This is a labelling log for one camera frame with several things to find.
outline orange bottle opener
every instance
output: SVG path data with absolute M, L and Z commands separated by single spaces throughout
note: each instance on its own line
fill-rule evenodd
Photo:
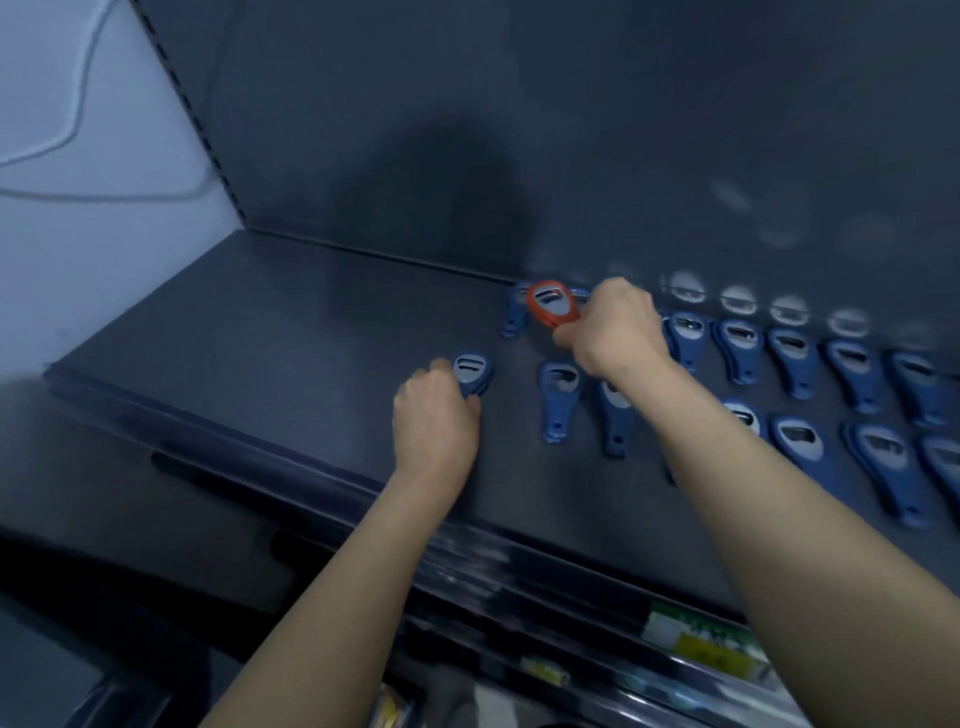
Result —
M 558 280 L 541 280 L 527 288 L 527 308 L 533 317 L 550 328 L 572 324 L 580 318 L 577 300 Z

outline hand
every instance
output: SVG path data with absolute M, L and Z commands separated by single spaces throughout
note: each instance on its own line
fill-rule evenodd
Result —
M 480 398 L 464 400 L 446 359 L 434 359 L 429 372 L 417 369 L 394 397 L 397 479 L 445 497 L 449 508 L 479 447 Z
M 604 280 L 594 288 L 580 320 L 557 327 L 553 340 L 573 349 L 588 374 L 619 388 L 630 372 L 672 361 L 653 298 L 623 278 Z

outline forearm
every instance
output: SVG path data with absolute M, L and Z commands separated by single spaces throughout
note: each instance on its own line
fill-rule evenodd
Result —
M 204 728 L 364 725 L 417 563 L 446 513 L 391 479 Z
M 960 648 L 956 598 L 679 366 L 634 373 L 620 388 L 658 433 L 810 716 L 824 725 L 952 720 L 943 709 L 956 707 L 947 685 Z

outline left hand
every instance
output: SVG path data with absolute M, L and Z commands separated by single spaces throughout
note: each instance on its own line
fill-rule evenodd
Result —
M 394 397 L 396 479 L 449 508 L 479 447 L 480 398 L 464 400 L 446 359 L 434 359 L 429 372 L 417 369 Z

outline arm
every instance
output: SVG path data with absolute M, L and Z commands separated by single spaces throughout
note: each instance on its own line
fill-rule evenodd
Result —
M 607 280 L 554 338 L 657 432 L 751 625 L 815 724 L 956 725 L 960 600 L 675 364 L 648 293 Z
M 480 400 L 438 359 L 394 399 L 396 471 L 202 728 L 366 724 L 427 541 L 467 481 Z

